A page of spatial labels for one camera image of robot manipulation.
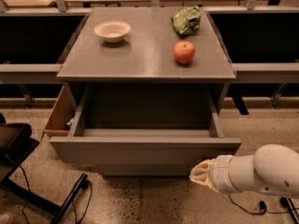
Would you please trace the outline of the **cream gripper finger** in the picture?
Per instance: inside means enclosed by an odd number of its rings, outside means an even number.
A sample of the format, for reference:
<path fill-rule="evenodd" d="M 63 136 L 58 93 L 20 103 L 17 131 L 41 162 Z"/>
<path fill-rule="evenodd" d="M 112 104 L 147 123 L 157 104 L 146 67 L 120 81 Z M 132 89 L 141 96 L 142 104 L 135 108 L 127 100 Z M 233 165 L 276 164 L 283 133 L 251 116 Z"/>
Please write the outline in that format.
<path fill-rule="evenodd" d="M 189 179 L 198 185 L 214 189 L 214 185 L 209 178 L 209 171 L 213 160 L 205 160 L 192 168 L 189 174 Z"/>

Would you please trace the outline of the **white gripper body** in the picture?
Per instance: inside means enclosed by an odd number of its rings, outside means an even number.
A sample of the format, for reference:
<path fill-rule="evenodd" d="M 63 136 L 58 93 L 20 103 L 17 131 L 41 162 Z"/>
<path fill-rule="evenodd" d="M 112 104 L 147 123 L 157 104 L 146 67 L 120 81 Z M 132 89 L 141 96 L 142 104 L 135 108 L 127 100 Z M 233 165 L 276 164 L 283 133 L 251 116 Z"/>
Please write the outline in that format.
<path fill-rule="evenodd" d="M 208 174 L 212 188 L 217 192 L 227 194 L 240 193 L 233 180 L 237 165 L 238 157 L 236 156 L 220 155 L 215 158 L 210 165 Z"/>

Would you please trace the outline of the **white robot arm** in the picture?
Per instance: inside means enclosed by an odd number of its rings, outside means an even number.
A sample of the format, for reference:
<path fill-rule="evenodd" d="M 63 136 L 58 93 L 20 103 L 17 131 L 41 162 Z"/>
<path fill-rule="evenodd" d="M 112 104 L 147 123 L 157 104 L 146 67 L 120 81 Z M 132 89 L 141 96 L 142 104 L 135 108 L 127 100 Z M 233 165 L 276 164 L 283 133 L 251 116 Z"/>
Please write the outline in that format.
<path fill-rule="evenodd" d="M 259 147 L 253 155 L 220 155 L 194 166 L 189 179 L 216 192 L 252 191 L 299 197 L 299 154 L 281 145 Z"/>

